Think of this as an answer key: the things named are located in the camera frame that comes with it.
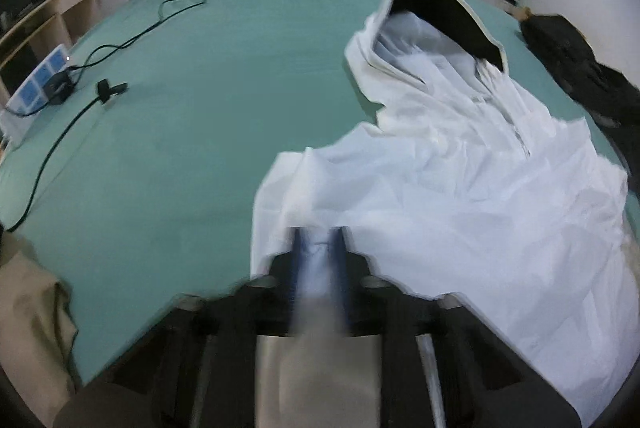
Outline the black clothes pile right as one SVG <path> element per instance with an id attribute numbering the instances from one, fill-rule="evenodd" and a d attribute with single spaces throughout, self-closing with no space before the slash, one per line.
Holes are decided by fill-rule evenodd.
<path id="1" fill-rule="evenodd" d="M 520 30 L 528 49 L 571 99 L 606 120 L 639 124 L 639 89 L 620 71 L 600 64 L 565 17 L 529 16 L 520 22 Z"/>

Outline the white hooded garment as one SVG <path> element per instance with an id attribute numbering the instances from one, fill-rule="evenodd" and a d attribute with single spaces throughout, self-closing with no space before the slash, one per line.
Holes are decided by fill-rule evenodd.
<path id="1" fill-rule="evenodd" d="M 374 122 L 280 154 L 254 200 L 254 270 L 303 231 L 297 330 L 262 346 L 259 425 L 374 423 L 373 346 L 337 333 L 334 226 L 405 289 L 461 293 L 591 425 L 639 355 L 623 170 L 510 78 L 463 0 L 383 0 L 345 57 Z"/>

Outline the black power adapter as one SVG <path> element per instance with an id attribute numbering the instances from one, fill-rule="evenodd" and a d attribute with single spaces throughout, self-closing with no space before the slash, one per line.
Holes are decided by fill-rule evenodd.
<path id="1" fill-rule="evenodd" d="M 68 71 L 62 70 L 51 76 L 43 91 L 50 105 L 62 105 L 75 91 L 75 83 Z"/>

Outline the wooden shelf unit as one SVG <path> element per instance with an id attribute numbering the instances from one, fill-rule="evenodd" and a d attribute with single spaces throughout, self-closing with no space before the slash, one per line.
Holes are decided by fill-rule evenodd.
<path id="1" fill-rule="evenodd" d="M 99 0 L 1 0 L 1 102 L 56 46 L 75 44 L 101 19 Z"/>

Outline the green bed sheet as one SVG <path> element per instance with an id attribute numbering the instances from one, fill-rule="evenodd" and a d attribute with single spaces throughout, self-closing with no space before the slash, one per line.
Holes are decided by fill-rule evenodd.
<path id="1" fill-rule="evenodd" d="M 131 39 L 43 111 L 1 166 L 1 218 L 70 289 L 88 382 L 168 304 L 224 292 L 252 266 L 254 200 L 282 153 L 335 144 L 375 106 L 344 50 L 381 0 L 131 0 L 75 48 Z M 473 10 L 516 83 L 584 120 L 509 16 Z"/>

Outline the white blue power strip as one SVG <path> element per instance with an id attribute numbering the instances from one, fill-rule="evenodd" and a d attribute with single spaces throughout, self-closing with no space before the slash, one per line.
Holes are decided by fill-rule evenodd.
<path id="1" fill-rule="evenodd" d="M 50 96 L 44 89 L 52 78 L 70 63 L 70 53 L 64 44 L 50 52 L 32 73 L 1 105 L 1 134 L 11 146 L 23 143 L 37 115 L 49 104 Z"/>

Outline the beige folded garment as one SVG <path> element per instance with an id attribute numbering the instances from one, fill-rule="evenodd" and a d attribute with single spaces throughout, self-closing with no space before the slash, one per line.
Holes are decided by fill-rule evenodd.
<path id="1" fill-rule="evenodd" d="M 70 376 L 77 328 L 61 281 L 41 267 L 23 240 L 1 235 L 1 368 L 46 427 L 75 392 Z"/>

